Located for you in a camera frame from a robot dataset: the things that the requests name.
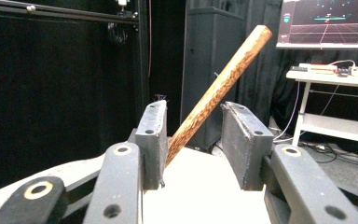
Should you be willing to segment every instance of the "monitor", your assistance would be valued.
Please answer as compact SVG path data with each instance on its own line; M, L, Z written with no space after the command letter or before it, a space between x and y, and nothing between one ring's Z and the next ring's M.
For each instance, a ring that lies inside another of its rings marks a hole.
M358 49L358 0L283 0L277 48Z

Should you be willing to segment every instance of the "white table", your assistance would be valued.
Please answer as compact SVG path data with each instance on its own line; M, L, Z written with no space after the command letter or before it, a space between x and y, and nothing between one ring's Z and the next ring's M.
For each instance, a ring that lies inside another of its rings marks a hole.
M66 187L100 169L103 155L53 167L0 189L0 206L26 181L60 177ZM226 159L183 148L165 170L166 187L144 195L144 224L270 224L264 191L242 191Z
M306 82L303 100L298 112L293 146L296 147L298 145L301 131L321 133L358 141L358 121L305 113L311 83L358 87L358 77L338 77L336 75L311 74L297 71L289 71L286 77Z

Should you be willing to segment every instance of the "desk leg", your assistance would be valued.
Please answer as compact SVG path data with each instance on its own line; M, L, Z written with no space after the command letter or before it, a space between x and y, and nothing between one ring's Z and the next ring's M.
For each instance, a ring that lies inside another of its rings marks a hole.
M303 96L303 100L301 102L300 111L298 112L295 136L293 136L292 145L294 147L296 147L298 145L298 140L300 138L301 126L302 126L302 123L303 123L303 120L304 120L305 107L307 105L308 95L309 94L310 94L310 82L307 82L306 85L305 85L305 89L304 89L304 96Z

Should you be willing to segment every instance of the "wooden rod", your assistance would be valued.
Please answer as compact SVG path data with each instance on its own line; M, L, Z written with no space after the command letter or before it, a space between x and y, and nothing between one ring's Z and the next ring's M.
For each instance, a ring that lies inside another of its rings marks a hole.
M203 121L208 118L271 36L272 33L269 28L264 25L258 25L246 38L212 86L205 92L171 138L168 158L165 163L166 167L171 163L180 149L190 140Z

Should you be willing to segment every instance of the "3d visualization on screen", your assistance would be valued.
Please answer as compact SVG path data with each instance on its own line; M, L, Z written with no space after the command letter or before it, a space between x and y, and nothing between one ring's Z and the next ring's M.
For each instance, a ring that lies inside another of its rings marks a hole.
M277 48L358 48L358 0L283 0Z

